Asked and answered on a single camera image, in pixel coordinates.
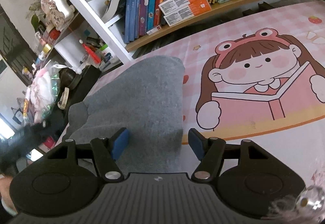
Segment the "yellow tape roll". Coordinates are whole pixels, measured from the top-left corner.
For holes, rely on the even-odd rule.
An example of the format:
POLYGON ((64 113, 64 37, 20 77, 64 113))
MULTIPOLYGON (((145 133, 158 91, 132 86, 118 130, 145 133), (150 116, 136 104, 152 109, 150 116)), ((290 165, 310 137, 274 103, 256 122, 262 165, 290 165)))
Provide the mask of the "yellow tape roll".
POLYGON ((45 44, 45 45, 43 46, 42 51, 43 51, 45 54, 47 54, 47 53, 49 53, 49 52, 51 51, 51 49, 52 49, 52 46, 51 46, 50 44, 45 44))

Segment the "red tassel pendant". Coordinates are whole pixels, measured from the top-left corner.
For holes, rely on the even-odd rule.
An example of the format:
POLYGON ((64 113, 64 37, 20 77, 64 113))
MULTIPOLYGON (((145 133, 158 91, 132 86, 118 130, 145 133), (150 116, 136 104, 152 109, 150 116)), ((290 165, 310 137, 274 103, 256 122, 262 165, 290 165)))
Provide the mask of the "red tassel pendant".
POLYGON ((94 51, 92 51, 81 39, 79 40, 79 42, 83 46, 85 51, 91 56, 94 63, 100 64, 101 63, 100 57, 94 51))

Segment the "red round jar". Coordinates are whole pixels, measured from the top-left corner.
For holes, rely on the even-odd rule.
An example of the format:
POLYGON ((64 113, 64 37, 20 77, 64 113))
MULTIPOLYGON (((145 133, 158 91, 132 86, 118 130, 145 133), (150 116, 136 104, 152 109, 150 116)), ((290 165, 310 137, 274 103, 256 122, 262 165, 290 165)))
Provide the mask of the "red round jar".
POLYGON ((57 40, 58 37, 60 36, 60 34, 61 34, 61 32, 54 27, 49 32, 49 39, 57 40))

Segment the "fluffy crystal charm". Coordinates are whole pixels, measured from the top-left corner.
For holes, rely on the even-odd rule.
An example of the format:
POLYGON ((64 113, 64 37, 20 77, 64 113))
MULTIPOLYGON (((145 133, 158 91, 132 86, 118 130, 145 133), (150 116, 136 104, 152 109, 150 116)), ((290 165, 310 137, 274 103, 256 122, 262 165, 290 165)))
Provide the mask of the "fluffy crystal charm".
POLYGON ((271 203, 266 219, 284 223, 324 223, 324 161, 316 161, 312 184, 297 197, 287 195, 271 203))

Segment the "white jar green lid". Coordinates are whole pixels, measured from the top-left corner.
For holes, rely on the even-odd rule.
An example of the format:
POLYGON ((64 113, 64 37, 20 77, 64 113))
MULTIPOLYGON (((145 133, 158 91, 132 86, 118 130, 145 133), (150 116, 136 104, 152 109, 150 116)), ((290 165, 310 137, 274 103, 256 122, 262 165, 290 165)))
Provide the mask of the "white jar green lid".
POLYGON ((110 47, 107 44, 104 44, 100 48, 100 53, 101 53, 101 57, 102 57, 102 59, 104 60, 105 63, 115 64, 115 63, 119 62, 118 57, 110 49, 110 47))

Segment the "pink cartoon desk mat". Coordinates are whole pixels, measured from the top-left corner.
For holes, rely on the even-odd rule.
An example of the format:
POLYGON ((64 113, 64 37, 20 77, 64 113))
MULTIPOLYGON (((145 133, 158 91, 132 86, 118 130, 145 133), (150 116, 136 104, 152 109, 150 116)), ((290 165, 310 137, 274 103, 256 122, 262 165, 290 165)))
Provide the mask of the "pink cartoon desk mat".
POLYGON ((195 128, 229 143, 251 139, 312 182, 316 161, 324 161, 324 2, 198 32, 104 75, 88 96, 153 56, 184 65, 180 172, 198 163, 188 147, 195 128))

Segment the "floral rabbit figurine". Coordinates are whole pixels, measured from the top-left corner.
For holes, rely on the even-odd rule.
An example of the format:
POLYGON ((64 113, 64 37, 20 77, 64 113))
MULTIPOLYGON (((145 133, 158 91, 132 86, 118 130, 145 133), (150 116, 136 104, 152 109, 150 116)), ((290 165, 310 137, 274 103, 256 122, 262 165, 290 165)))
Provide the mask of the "floral rabbit figurine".
POLYGON ((67 0, 41 0, 46 19, 60 31, 74 17, 75 7, 67 0))

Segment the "orange white medicine box lower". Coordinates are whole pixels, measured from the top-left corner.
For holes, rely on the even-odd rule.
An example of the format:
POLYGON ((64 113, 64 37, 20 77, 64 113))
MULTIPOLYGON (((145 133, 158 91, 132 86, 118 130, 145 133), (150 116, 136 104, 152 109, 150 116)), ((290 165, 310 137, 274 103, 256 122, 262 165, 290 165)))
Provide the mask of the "orange white medicine box lower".
POLYGON ((164 16, 168 26, 174 26, 189 18, 211 11, 208 0, 198 0, 164 16))

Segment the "grey fleece garment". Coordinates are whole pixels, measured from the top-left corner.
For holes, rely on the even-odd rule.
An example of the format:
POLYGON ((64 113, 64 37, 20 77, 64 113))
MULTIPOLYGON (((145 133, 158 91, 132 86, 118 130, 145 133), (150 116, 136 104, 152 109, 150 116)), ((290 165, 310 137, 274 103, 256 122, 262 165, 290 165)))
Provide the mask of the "grey fleece garment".
POLYGON ((86 144, 124 127, 129 142, 116 162, 123 174, 180 172, 183 74, 177 57, 137 62, 70 107, 64 137, 86 144))

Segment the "pink wrapped flower bouquet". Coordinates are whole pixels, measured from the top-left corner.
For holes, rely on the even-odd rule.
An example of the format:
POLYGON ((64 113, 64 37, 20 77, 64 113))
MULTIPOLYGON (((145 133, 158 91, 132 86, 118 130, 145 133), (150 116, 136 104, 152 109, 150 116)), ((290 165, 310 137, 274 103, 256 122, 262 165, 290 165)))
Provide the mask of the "pink wrapped flower bouquet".
POLYGON ((27 87, 23 107, 24 125, 40 123, 51 112, 60 93, 61 69, 65 65, 54 64, 39 69, 27 87))

